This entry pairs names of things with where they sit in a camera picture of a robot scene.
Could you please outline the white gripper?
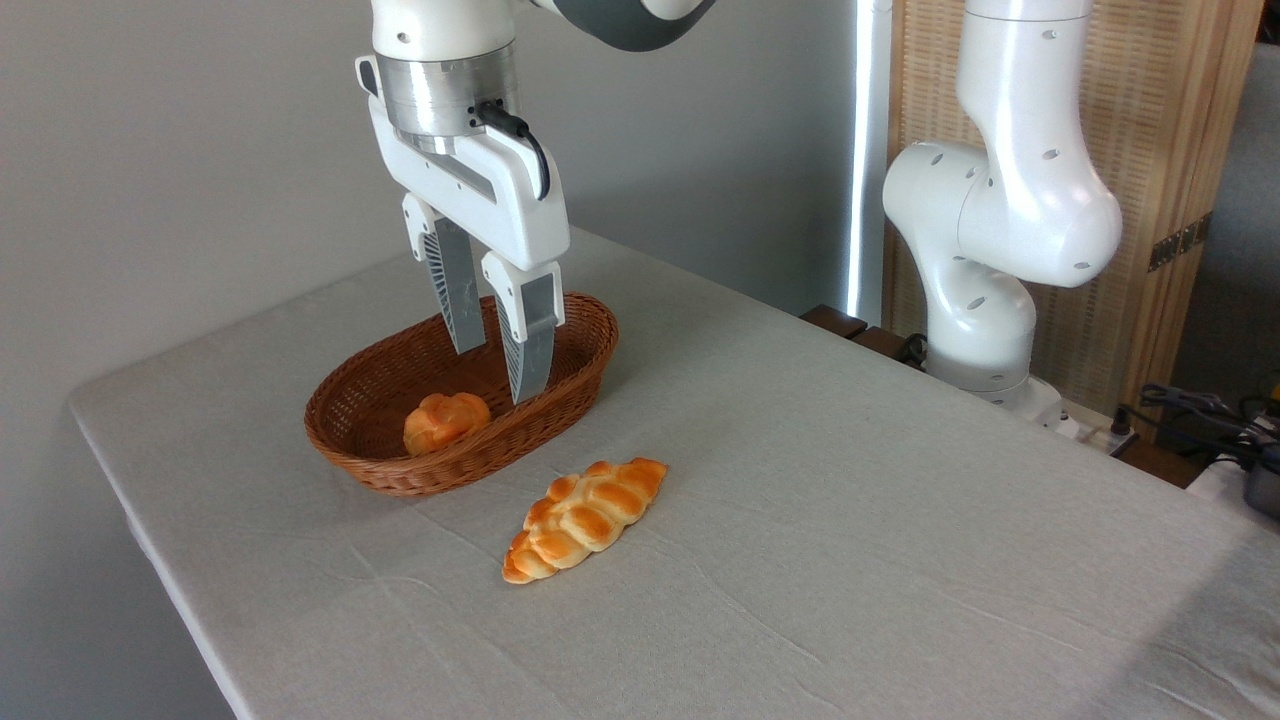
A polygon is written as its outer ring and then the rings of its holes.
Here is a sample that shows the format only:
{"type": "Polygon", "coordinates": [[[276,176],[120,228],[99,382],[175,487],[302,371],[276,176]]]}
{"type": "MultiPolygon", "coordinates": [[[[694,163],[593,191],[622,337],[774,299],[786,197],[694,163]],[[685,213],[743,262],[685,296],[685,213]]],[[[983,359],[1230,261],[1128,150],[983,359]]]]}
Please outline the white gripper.
{"type": "Polygon", "coordinates": [[[410,251],[426,264],[456,352],[486,342],[471,234],[493,250],[481,268],[495,291],[513,404],[540,395],[566,322],[554,260],[570,249],[570,224],[554,160],[540,199],[538,155],[520,138],[486,126],[456,137],[451,155],[420,152],[397,135],[381,100],[370,97],[367,109],[390,177],[410,191],[402,202],[410,251]]]}

